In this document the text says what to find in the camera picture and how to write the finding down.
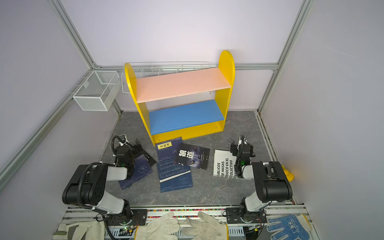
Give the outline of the white glove far left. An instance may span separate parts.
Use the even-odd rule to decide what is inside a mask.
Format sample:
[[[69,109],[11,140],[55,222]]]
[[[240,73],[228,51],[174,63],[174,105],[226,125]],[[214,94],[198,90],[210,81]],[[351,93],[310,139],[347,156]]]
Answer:
[[[79,222],[70,225],[60,224],[53,234],[53,240],[104,240],[105,225],[102,222]]]

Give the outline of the black wolf cover book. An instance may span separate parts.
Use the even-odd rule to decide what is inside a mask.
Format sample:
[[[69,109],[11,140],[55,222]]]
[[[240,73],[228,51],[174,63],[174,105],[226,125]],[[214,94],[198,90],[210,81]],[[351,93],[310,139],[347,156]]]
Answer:
[[[201,170],[208,169],[210,149],[181,143],[179,144],[174,163]]]

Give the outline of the blue book yellow label top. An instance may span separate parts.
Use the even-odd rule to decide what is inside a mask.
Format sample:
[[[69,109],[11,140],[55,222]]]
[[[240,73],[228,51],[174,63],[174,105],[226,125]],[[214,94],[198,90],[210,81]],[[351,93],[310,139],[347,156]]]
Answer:
[[[178,152],[179,145],[183,143],[182,138],[165,141],[156,144],[157,155],[159,162],[174,160]]]

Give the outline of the white work glove centre left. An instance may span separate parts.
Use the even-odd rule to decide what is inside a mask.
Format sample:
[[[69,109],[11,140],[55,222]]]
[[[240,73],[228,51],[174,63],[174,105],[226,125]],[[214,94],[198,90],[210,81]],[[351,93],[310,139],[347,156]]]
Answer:
[[[148,225],[138,227],[135,232],[134,240],[178,240],[174,234],[180,230],[178,219],[174,218],[174,213],[169,212]]]

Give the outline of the blue bottom book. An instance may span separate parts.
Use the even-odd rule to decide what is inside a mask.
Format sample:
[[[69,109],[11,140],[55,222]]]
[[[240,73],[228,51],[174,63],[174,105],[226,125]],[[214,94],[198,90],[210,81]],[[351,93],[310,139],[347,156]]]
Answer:
[[[160,183],[161,193],[182,190],[193,187],[192,174],[187,173],[179,177]]]

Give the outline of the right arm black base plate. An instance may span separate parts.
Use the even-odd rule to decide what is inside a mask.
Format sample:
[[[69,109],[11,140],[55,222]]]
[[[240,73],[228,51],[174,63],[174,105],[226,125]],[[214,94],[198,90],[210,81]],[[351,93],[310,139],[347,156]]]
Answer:
[[[226,208],[223,212],[228,224],[264,224],[267,223],[266,212],[247,212],[236,208]]]

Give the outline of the white work glove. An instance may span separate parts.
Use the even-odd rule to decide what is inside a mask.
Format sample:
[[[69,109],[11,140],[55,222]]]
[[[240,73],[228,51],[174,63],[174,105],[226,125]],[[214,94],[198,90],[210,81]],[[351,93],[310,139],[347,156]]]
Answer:
[[[182,228],[183,235],[192,236],[192,240],[228,240],[228,226],[221,224],[214,217],[198,212],[198,217],[202,222],[186,218],[186,222],[190,227]]]
[[[138,227],[135,232],[134,240],[178,240],[174,234],[180,230],[178,219],[174,218],[174,213],[169,212],[148,225]]]

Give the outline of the white book black lettering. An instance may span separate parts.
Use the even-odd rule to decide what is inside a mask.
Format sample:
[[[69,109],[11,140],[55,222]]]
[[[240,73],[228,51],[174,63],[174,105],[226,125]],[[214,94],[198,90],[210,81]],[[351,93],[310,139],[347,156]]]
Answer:
[[[233,156],[230,151],[215,150],[213,176],[237,179],[236,160],[237,157]]]

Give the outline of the blue book with barcode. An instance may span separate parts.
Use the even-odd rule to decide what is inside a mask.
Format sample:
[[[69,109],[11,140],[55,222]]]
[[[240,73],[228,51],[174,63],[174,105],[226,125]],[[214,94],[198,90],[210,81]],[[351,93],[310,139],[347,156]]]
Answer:
[[[166,157],[157,163],[160,183],[191,172],[190,167],[174,162],[175,157]]]

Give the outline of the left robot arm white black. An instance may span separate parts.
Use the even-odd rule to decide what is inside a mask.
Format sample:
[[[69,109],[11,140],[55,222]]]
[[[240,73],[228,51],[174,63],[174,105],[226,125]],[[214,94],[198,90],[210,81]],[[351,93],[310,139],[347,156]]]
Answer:
[[[111,149],[114,162],[80,165],[63,194],[66,205],[92,210],[103,216],[115,215],[131,219],[133,213],[127,200],[108,193],[106,184],[118,181],[122,189],[152,173],[157,161],[142,147],[139,140],[129,143],[126,135],[113,136]]]

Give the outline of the yellow bananas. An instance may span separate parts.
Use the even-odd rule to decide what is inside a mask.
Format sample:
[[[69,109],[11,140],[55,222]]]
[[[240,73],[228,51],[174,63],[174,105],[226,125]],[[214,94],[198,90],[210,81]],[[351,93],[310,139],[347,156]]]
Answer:
[[[282,169],[286,175],[287,180],[289,182],[292,182],[295,178],[294,174],[292,174],[289,170],[287,170],[284,165],[282,165]]]

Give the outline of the dark blue book left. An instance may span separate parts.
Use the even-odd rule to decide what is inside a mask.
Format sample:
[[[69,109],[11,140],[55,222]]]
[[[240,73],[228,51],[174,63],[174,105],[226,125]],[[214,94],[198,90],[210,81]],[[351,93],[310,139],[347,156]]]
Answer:
[[[153,172],[152,167],[148,163],[148,160],[145,155],[142,154],[138,156],[137,158],[135,158],[135,161],[136,164],[133,176],[130,179],[119,181],[119,185],[122,190],[130,188],[133,184]]]

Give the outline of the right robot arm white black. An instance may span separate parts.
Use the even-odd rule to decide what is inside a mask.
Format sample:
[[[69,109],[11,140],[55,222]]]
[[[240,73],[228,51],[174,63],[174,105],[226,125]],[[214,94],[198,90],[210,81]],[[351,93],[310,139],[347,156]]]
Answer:
[[[240,135],[237,145],[232,144],[230,152],[236,157],[235,173],[240,179],[253,180],[255,191],[240,203],[242,218],[262,214],[262,210],[272,203],[291,200],[293,190],[283,170],[276,161],[252,162],[255,157],[254,147],[249,144],[245,135]]]

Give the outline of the blue dotted glove right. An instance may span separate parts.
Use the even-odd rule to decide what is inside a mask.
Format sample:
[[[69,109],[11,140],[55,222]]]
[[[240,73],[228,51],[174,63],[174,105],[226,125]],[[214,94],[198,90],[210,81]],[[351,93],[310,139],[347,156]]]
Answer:
[[[304,215],[284,215],[267,219],[271,240],[312,240],[312,227]]]

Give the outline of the white work glove centre right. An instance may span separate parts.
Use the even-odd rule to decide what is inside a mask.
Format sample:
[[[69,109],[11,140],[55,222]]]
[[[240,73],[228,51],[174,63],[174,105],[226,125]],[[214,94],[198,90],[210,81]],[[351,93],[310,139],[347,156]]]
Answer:
[[[198,217],[202,222],[186,218],[186,222],[190,227],[182,228],[183,235],[192,236],[192,240],[228,240],[228,226],[221,224],[214,217],[198,212]]]

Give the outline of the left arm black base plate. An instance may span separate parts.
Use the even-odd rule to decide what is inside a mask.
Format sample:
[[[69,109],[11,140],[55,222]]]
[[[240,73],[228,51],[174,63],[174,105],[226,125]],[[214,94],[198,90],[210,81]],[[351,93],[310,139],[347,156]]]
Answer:
[[[143,226],[146,224],[148,209],[133,209],[116,215],[107,215],[108,226]]]

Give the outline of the yellow shelf pink blue boards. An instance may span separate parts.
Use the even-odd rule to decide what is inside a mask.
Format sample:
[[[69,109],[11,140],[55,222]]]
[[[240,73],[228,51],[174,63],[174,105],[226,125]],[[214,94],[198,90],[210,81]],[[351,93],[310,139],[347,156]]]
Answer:
[[[224,130],[236,76],[230,51],[222,51],[218,67],[210,69],[138,79],[131,64],[124,68],[130,94],[153,145]],[[215,92],[215,98],[157,111],[147,108],[149,102],[206,92]]]

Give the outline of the white mesh basket left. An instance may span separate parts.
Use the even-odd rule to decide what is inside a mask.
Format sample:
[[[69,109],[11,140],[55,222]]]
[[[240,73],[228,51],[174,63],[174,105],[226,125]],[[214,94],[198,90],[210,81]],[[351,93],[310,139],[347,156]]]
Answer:
[[[83,111],[106,112],[121,88],[117,71],[92,71],[74,93],[73,99]]]

